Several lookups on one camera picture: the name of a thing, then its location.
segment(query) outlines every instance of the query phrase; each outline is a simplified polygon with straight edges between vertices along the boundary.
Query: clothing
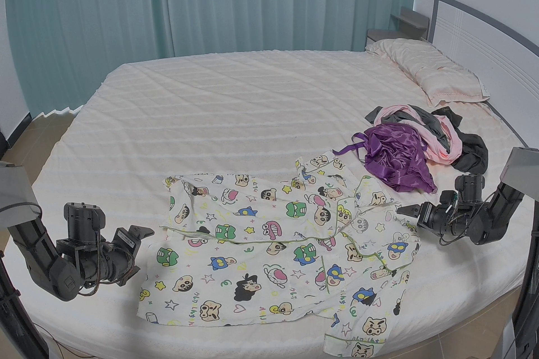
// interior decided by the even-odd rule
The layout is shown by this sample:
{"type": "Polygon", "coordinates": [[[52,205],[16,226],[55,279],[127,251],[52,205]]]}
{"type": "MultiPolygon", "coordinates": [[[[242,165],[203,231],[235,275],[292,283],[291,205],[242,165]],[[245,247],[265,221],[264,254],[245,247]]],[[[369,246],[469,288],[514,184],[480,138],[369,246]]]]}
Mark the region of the clothing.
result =
{"type": "Polygon", "coordinates": [[[150,246],[138,316],[225,326],[315,313],[328,318],[325,352],[378,353],[401,310],[416,229],[397,218],[387,187],[367,172],[356,178],[331,152],[296,167],[282,183],[167,178],[170,235],[150,246]]]}
{"type": "Polygon", "coordinates": [[[425,163],[423,152],[426,148],[421,146],[415,128],[405,124],[382,124],[368,128],[364,134],[355,134],[352,141],[354,138],[362,141],[333,153],[342,155],[364,147],[367,150],[365,169],[393,190],[411,192],[419,188],[427,193],[436,192],[436,185],[425,163]]]}
{"type": "MultiPolygon", "coordinates": [[[[421,121],[419,114],[409,105],[394,105],[391,107],[385,107],[380,110],[374,119],[374,125],[379,125],[382,123],[382,118],[387,115],[393,114],[397,111],[402,111],[412,115],[416,120],[421,121]]],[[[446,135],[449,141],[449,147],[451,150],[449,152],[440,144],[436,136],[430,132],[422,123],[416,124],[414,121],[401,120],[400,123],[408,124],[409,126],[415,128],[420,136],[427,143],[427,150],[425,151],[425,156],[436,163],[442,165],[450,165],[453,161],[458,159],[462,153],[462,141],[459,139],[453,125],[447,117],[438,116],[438,121],[442,132],[446,135]]]]}
{"type": "MultiPolygon", "coordinates": [[[[441,129],[440,121],[433,114],[428,113],[420,107],[416,107],[415,105],[409,106],[414,109],[415,113],[419,116],[419,119],[417,118],[417,116],[412,116],[407,112],[396,111],[393,114],[381,118],[381,123],[398,123],[401,120],[410,120],[418,124],[423,124],[434,136],[436,136],[436,139],[438,140],[438,142],[440,142],[441,146],[443,146],[447,152],[450,152],[451,147],[449,145],[449,140],[441,129]]],[[[374,124],[374,120],[376,119],[376,116],[381,110],[382,107],[375,107],[370,113],[365,116],[365,119],[371,124],[374,124]]]]}
{"type": "Polygon", "coordinates": [[[450,107],[441,107],[432,112],[438,116],[445,116],[449,119],[459,139],[462,141],[461,156],[451,163],[455,169],[470,174],[482,175],[488,168],[488,149],[485,142],[478,134],[462,133],[458,127],[462,117],[454,113],[450,107]]]}

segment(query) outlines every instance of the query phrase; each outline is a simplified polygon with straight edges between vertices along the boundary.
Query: floor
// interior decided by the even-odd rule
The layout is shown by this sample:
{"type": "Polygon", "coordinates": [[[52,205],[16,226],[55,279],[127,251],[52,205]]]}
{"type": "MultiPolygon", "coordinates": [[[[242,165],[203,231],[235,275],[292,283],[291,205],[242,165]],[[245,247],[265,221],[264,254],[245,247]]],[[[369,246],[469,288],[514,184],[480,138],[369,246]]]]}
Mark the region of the floor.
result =
{"type": "MultiPolygon", "coordinates": [[[[2,160],[22,165],[26,168],[30,182],[34,182],[47,161],[55,143],[70,126],[74,116],[71,113],[51,114],[36,118],[24,131],[13,148],[2,160]]],[[[0,250],[3,250],[9,235],[0,231],[0,250]]],[[[502,296],[488,307],[460,324],[404,350],[395,351],[380,359],[478,359],[488,358],[502,332],[502,328],[513,311],[519,297],[519,289],[502,296]]],[[[4,359],[20,359],[4,334],[0,332],[0,351],[4,359]]],[[[77,356],[63,350],[65,359],[77,356]]]]}

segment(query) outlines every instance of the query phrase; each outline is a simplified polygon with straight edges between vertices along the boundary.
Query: pillowcase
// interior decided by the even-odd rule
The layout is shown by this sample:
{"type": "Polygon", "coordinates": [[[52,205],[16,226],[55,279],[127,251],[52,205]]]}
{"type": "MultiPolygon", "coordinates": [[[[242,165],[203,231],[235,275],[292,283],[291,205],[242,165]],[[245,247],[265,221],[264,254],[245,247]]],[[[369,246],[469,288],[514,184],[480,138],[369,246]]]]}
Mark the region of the pillowcase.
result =
{"type": "Polygon", "coordinates": [[[451,61],[428,42],[382,39],[366,51],[387,56],[426,93],[428,105],[445,102],[482,102],[490,96],[477,76],[451,61]]]}

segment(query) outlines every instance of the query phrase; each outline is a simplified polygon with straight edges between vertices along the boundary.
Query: bed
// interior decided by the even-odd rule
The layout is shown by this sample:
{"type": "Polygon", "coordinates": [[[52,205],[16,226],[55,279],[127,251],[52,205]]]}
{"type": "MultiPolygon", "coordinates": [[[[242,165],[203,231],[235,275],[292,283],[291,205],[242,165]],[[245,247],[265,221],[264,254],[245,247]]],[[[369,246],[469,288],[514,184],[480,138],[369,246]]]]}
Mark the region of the bed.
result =
{"type": "MultiPolygon", "coordinates": [[[[500,93],[501,78],[489,75],[494,69],[485,65],[492,55],[483,53],[488,44],[478,49],[466,42],[484,41],[500,30],[453,0],[436,2],[431,42],[463,66],[472,68],[470,62],[475,62],[480,71],[474,71],[489,87],[499,112],[485,103],[449,104],[463,116],[460,129],[481,135],[489,149],[486,197],[495,189],[511,148],[522,146],[520,139],[534,146],[537,132],[521,126],[515,103],[508,105],[500,93]],[[468,25],[465,15],[484,26],[468,25]],[[499,115],[509,117],[515,130],[499,115]]],[[[491,41],[496,52],[502,52],[495,43],[491,41]]],[[[528,49],[516,41],[503,58],[515,65],[520,47],[528,49]]],[[[538,63],[530,57],[526,61],[538,63]]],[[[505,63],[499,67],[502,73],[506,70],[505,63]]],[[[513,83],[510,91],[518,91],[518,85],[522,82],[513,83]]],[[[538,99],[524,102],[536,107],[538,99]]],[[[264,51],[120,66],[56,144],[33,188],[54,239],[66,235],[62,215],[67,201],[99,205],[107,216],[107,239],[120,226],[153,228],[156,235],[145,240],[137,257],[142,270],[125,287],[102,286],[95,296],[64,303],[31,282],[23,257],[10,241],[5,265],[23,305],[58,341],[106,359],[329,357],[322,352],[328,320],[321,317],[221,328],[166,327],[136,317],[148,256],[145,246],[166,237],[159,224],[169,194],[161,181],[179,173],[216,171],[286,179],[299,155],[344,147],[353,133],[370,126],[364,116],[374,107],[398,103],[432,110],[421,88],[394,63],[370,53],[264,51]]],[[[352,170],[358,163],[354,157],[343,157],[352,170]]],[[[431,165],[430,170],[438,194],[401,194],[402,205],[436,202],[442,190],[453,189],[460,174],[449,166],[431,165]]],[[[532,208],[525,198],[505,237],[481,247],[463,240],[441,248],[435,236],[423,232],[415,276],[382,353],[436,335],[517,287],[526,265],[532,208]]]]}

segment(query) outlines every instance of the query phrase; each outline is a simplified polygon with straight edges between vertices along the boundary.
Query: pink garment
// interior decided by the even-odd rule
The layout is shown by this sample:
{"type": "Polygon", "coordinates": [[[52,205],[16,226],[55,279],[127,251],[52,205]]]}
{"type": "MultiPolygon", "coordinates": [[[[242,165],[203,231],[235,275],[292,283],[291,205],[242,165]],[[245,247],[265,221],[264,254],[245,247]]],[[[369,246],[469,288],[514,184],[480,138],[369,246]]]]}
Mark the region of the pink garment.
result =
{"type": "Polygon", "coordinates": [[[444,132],[449,141],[449,147],[451,148],[449,154],[447,153],[446,149],[441,145],[441,143],[436,139],[436,136],[430,133],[430,130],[424,126],[423,121],[421,121],[421,117],[418,115],[415,109],[409,107],[408,105],[394,105],[392,107],[382,108],[374,119],[374,125],[378,126],[382,123],[382,118],[391,115],[397,111],[408,113],[413,116],[413,118],[419,121],[420,124],[411,120],[401,120],[399,121],[399,124],[407,124],[408,126],[413,127],[418,131],[419,135],[421,136],[421,139],[423,139],[427,144],[425,157],[428,158],[428,160],[440,163],[441,165],[450,165],[461,156],[462,141],[458,137],[455,128],[449,121],[449,118],[447,118],[446,116],[435,115],[435,117],[440,121],[442,132],[444,132]]]}

